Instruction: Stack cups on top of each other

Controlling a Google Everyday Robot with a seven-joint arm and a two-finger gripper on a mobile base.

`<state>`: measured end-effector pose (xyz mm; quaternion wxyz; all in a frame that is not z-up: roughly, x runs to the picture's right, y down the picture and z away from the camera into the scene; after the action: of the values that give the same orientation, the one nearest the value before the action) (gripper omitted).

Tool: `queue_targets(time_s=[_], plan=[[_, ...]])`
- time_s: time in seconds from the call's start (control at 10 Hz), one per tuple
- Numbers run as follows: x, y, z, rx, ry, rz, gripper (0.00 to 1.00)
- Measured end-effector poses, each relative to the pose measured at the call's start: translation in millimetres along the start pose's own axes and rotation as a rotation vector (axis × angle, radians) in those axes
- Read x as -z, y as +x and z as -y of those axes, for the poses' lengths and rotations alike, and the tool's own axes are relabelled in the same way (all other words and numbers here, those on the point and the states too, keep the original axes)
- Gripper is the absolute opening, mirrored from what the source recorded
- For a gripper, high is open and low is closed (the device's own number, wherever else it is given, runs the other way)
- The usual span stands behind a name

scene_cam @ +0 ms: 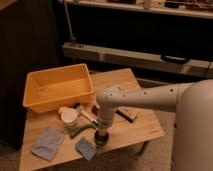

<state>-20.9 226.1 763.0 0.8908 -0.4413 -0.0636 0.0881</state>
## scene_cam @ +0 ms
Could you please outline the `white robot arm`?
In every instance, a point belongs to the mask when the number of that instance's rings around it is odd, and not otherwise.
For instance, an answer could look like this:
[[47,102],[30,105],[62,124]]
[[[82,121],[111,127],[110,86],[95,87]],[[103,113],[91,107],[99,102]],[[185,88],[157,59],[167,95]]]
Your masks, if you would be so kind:
[[119,85],[96,96],[100,106],[97,144],[108,140],[117,107],[176,113],[171,171],[213,171],[213,79],[125,92]]

